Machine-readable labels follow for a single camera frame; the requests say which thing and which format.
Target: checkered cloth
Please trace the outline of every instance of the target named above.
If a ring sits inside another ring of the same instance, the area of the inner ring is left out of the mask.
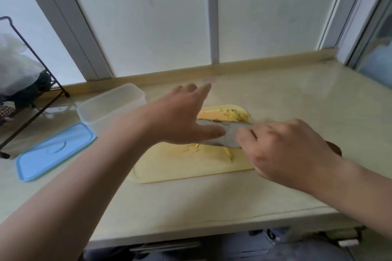
[[[15,112],[15,109],[10,106],[0,105],[0,120],[4,119]]]

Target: yellow cutting board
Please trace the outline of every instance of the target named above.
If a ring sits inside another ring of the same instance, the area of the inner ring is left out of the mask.
[[[227,109],[247,114],[246,110],[237,105],[221,105],[202,112]],[[152,183],[254,169],[242,149],[230,149],[230,153],[234,156],[232,160],[223,147],[199,145],[194,148],[162,142],[151,147],[140,158],[128,179],[137,183]]]

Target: person's left arm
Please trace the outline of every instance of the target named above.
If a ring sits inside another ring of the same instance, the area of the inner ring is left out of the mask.
[[[178,86],[120,117],[0,225],[1,259],[77,260],[117,189],[149,147],[224,135],[221,126],[196,124],[210,88],[209,84]]]

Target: kitchen counter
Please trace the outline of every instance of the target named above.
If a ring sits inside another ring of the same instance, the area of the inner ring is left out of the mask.
[[[336,61],[194,78],[212,82],[205,106],[236,104],[254,122],[300,118],[338,146],[343,156],[392,178],[392,91]],[[147,101],[182,81],[139,85]],[[76,104],[61,99],[11,142],[13,157],[79,122]],[[31,111],[1,128],[10,132]],[[18,180],[13,160],[0,160],[0,222],[75,158],[37,181]],[[162,241],[291,225],[302,232],[357,222],[320,201],[257,176],[253,170],[152,184],[125,180],[103,215],[90,247]]]

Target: hand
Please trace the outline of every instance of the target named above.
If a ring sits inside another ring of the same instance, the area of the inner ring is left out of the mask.
[[[196,117],[206,99],[211,84],[175,87],[164,97],[150,102],[121,118],[119,124],[145,124],[149,137],[156,142],[191,144],[225,135],[219,125],[201,126]]]
[[[306,193],[333,183],[342,160],[301,120],[241,127],[236,137],[260,176]]]

